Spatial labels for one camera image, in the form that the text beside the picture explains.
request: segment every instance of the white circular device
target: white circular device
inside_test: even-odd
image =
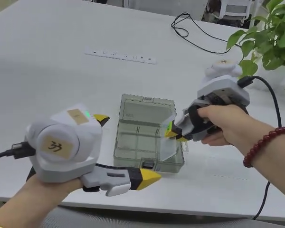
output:
[[[242,68],[229,60],[220,60],[213,64],[211,68],[206,69],[205,75],[207,78],[217,78],[223,75],[239,77],[242,75]]]
[[[72,160],[79,149],[79,139],[72,127],[64,124],[51,125],[37,137],[36,152],[47,161]]]

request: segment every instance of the wrist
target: wrist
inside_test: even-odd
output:
[[[246,156],[255,143],[274,129],[274,127],[250,117],[238,133],[235,146]]]

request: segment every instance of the red beaded bracelet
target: red beaded bracelet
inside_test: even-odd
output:
[[[285,127],[278,127],[274,131],[270,131],[267,135],[264,135],[263,139],[259,140],[256,144],[254,144],[253,148],[251,148],[249,153],[245,156],[243,160],[244,166],[247,168],[251,168],[251,161],[261,150],[261,148],[266,146],[271,140],[282,134],[285,134]]]

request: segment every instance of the white chair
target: white chair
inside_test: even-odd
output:
[[[212,13],[215,18],[244,21],[249,17],[252,0],[220,0],[220,2],[220,12]]]

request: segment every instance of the clear plastic box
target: clear plastic box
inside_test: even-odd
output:
[[[172,146],[161,150],[161,124],[175,115],[172,100],[124,94],[119,112],[114,166],[179,172],[184,165],[181,142],[170,139]]]

